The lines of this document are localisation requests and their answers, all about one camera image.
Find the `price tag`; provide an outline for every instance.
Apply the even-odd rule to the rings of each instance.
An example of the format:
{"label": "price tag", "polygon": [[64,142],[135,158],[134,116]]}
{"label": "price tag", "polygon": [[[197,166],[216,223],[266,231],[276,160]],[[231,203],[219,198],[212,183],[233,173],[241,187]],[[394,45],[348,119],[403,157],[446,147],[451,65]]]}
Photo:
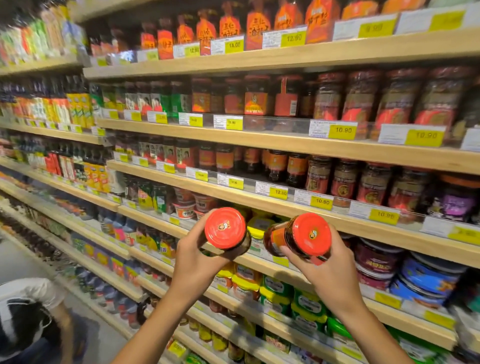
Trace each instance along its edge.
{"label": "price tag", "polygon": [[454,30],[462,26],[465,10],[457,12],[444,12],[432,17],[429,32],[437,30]]}
{"label": "price tag", "polygon": [[384,224],[396,225],[398,223],[399,217],[400,214],[397,212],[383,211],[377,208],[372,208],[370,216],[368,218],[370,220],[382,222]]}
{"label": "price tag", "polygon": [[180,226],[180,220],[178,218],[175,218],[173,216],[170,216],[168,218],[168,221],[170,224],[173,224],[173,225],[177,225],[177,226]]}
{"label": "price tag", "polygon": [[423,318],[450,330],[453,330],[455,326],[455,320],[453,317],[441,315],[433,311],[426,310]]}
{"label": "price tag", "polygon": [[401,300],[382,292],[375,292],[375,301],[386,304],[387,306],[393,307],[397,310],[399,310],[402,306]]}
{"label": "price tag", "polygon": [[378,36],[392,36],[395,30],[396,19],[360,25],[358,38],[373,38]]}
{"label": "price tag", "polygon": [[286,200],[288,197],[288,188],[283,187],[270,187],[270,197],[279,198],[280,200]]}

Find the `orange package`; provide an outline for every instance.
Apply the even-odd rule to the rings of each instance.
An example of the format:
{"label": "orange package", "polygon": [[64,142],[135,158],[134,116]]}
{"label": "orange package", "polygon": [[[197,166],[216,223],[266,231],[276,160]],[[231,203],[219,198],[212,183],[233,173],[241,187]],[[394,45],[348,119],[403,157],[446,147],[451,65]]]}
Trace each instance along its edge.
{"label": "orange package", "polygon": [[332,40],[335,21],[340,19],[340,5],[336,0],[312,0],[305,13],[307,38],[305,43]]}
{"label": "orange package", "polygon": [[197,23],[197,39],[200,41],[200,55],[210,55],[210,43],[218,34],[218,13],[213,9],[201,9],[198,16],[200,20]]}
{"label": "orange package", "polygon": [[297,0],[278,0],[274,29],[290,29],[302,24],[303,14]]}

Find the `blue can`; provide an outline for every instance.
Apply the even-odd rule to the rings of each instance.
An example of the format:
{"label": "blue can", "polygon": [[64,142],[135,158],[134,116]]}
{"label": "blue can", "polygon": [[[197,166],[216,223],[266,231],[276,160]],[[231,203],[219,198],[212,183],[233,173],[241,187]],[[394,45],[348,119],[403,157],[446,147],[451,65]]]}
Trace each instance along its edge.
{"label": "blue can", "polygon": [[413,285],[448,297],[466,270],[467,267],[462,264],[411,252],[403,263],[401,272]]}
{"label": "blue can", "polygon": [[399,274],[390,285],[390,293],[405,300],[413,301],[428,308],[440,308],[446,297],[425,291],[410,283],[404,276]]}

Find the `chili sauce jar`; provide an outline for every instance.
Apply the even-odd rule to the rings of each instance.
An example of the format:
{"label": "chili sauce jar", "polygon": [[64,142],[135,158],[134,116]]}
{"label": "chili sauce jar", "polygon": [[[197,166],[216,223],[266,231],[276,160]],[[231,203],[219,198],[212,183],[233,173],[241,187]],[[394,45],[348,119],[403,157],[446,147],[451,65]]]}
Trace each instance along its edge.
{"label": "chili sauce jar", "polygon": [[286,246],[303,258],[330,255],[332,234],[323,217],[307,212],[268,228],[264,234],[265,249],[274,256],[284,256],[279,247]]}
{"label": "chili sauce jar", "polygon": [[241,246],[244,253],[250,248],[251,237],[240,212],[222,207],[212,212],[205,223],[207,240],[218,249],[231,250]]}

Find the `yellow price label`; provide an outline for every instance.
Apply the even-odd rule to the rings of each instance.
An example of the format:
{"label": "yellow price label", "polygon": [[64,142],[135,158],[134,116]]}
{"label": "yellow price label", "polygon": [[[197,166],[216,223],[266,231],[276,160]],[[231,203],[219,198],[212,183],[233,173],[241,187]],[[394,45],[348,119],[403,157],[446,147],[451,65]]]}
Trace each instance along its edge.
{"label": "yellow price label", "polygon": [[373,208],[370,211],[369,220],[382,222],[384,224],[396,225],[400,214],[397,212],[383,211],[377,208]]}
{"label": "yellow price label", "polygon": [[168,124],[167,116],[163,114],[155,115],[155,121],[159,124]]}
{"label": "yellow price label", "polygon": [[465,10],[457,12],[444,12],[432,17],[429,32],[437,30],[454,30],[462,26]]}
{"label": "yellow price label", "polygon": [[225,54],[243,52],[243,39],[225,42]]}
{"label": "yellow price label", "polygon": [[305,44],[306,36],[307,36],[306,30],[303,30],[301,32],[296,32],[296,33],[282,34],[282,39],[280,41],[280,48],[303,46]]}
{"label": "yellow price label", "polygon": [[270,187],[270,197],[279,198],[280,200],[286,200],[288,197],[288,190],[277,187]]}
{"label": "yellow price label", "polygon": [[375,292],[375,301],[386,304],[387,306],[396,308],[397,310],[399,310],[402,307],[401,300],[381,292]]}
{"label": "yellow price label", "polygon": [[185,47],[185,57],[199,57],[200,45]]}
{"label": "yellow price label", "polygon": [[170,222],[170,224],[180,226],[180,220],[177,218],[174,218],[173,216],[170,216],[168,218],[168,221]]}
{"label": "yellow price label", "polygon": [[204,117],[203,116],[189,116],[188,124],[190,126],[196,126],[197,128],[202,128],[204,125]]}
{"label": "yellow price label", "polygon": [[227,119],[227,130],[243,130],[243,119]]}
{"label": "yellow price label", "polygon": [[284,258],[284,257],[281,257],[281,256],[273,256],[273,262],[274,263],[277,263],[277,264],[280,264],[281,266],[284,266],[284,267],[289,267],[289,263],[288,263],[288,259],[287,258]]}
{"label": "yellow price label", "polygon": [[377,36],[392,36],[396,19],[360,25],[359,38],[374,38]]}
{"label": "yellow price label", "polygon": [[480,245],[480,231],[455,226],[448,234],[449,239],[459,240],[464,243]]}
{"label": "yellow price label", "polygon": [[208,172],[202,172],[201,170],[196,170],[195,179],[199,181],[208,182]]}
{"label": "yellow price label", "polygon": [[445,132],[435,130],[415,130],[411,129],[407,133],[405,140],[406,146],[429,146],[438,148],[442,146]]}
{"label": "yellow price label", "polygon": [[450,330],[453,330],[455,326],[455,320],[452,317],[440,315],[436,312],[425,311],[425,315],[423,315],[423,317],[427,321],[433,322],[434,324],[437,324],[439,326],[442,326]]}
{"label": "yellow price label", "polygon": [[243,190],[243,180],[237,180],[235,178],[228,179],[228,186],[231,188],[236,188],[238,190]]}
{"label": "yellow price label", "polygon": [[356,134],[356,125],[330,125],[328,137],[330,139],[354,140]]}
{"label": "yellow price label", "polygon": [[108,111],[108,116],[110,119],[119,119],[119,112],[117,110],[109,110]]}
{"label": "yellow price label", "polygon": [[330,211],[333,207],[333,200],[325,197],[312,196],[310,206]]}
{"label": "yellow price label", "polygon": [[163,170],[167,173],[175,173],[175,166],[172,166],[171,164],[165,163],[163,165]]}

